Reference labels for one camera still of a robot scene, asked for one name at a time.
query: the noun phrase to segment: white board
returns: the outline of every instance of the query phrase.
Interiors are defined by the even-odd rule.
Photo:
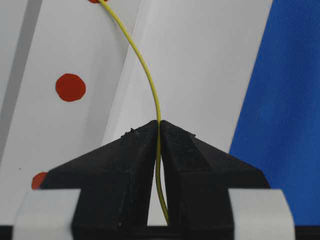
[[[229,151],[271,4],[143,1],[134,38],[153,76],[163,119]],[[130,50],[103,143],[155,118],[148,80]],[[148,223],[165,224],[155,184]]]
[[[132,32],[141,0],[109,0]],[[128,50],[100,4],[43,0],[0,165],[0,225],[12,224],[35,174],[101,145]],[[65,102],[55,83],[65,73],[86,84]]]

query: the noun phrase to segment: wire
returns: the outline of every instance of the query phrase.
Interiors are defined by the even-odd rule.
[[[159,128],[160,121],[161,121],[160,104],[159,104],[157,91],[156,91],[154,82],[152,80],[150,71],[148,69],[148,66],[147,66],[144,58],[142,57],[141,53],[139,52],[136,44],[132,40],[130,34],[128,33],[126,27],[121,22],[120,18],[117,16],[117,14],[110,8],[110,6],[104,0],[98,0],[98,1],[105,8],[105,10],[114,18],[114,20],[117,22],[117,24],[121,28],[123,34],[125,35],[126,39],[128,40],[128,42],[130,43],[131,47],[133,48],[135,54],[137,55],[137,57],[140,60],[140,63],[141,63],[141,65],[142,65],[142,67],[143,67],[143,69],[145,71],[145,74],[146,74],[146,76],[148,78],[148,81],[149,81],[149,84],[150,84],[150,87],[151,87],[151,91],[152,91],[152,95],[153,95],[153,99],[154,99],[154,103],[155,103],[156,120],[158,122],[158,128]],[[157,145],[156,145],[155,183],[156,183],[156,191],[158,193],[158,198],[159,198],[159,201],[160,201],[160,205],[161,205],[161,208],[162,208],[162,212],[163,212],[165,221],[166,221],[167,224],[169,224],[168,209],[167,209],[167,206],[166,206],[166,202],[165,202],[165,198],[164,198],[164,194],[163,194],[162,186],[161,186],[160,168],[161,168],[161,142],[160,142],[160,129],[158,129]]]

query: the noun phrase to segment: red circle sticker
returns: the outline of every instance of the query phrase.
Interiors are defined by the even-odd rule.
[[[99,1],[98,0],[89,0],[89,2],[93,3],[93,4],[99,4]]]
[[[56,81],[55,90],[62,100],[73,102],[85,95],[86,84],[79,76],[66,73]]]
[[[45,180],[46,175],[47,175],[47,172],[40,172],[37,175],[35,175],[32,179],[31,188],[33,190],[38,189],[42,184],[42,182]]]

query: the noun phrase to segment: blue fabric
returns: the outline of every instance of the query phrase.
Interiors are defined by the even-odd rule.
[[[273,2],[230,153],[320,225],[320,0]]]

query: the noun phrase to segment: white paper strip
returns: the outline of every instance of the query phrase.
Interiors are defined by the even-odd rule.
[[[234,240],[294,240],[292,214],[281,190],[229,189]]]
[[[80,189],[30,191],[18,212],[13,240],[72,240]]]

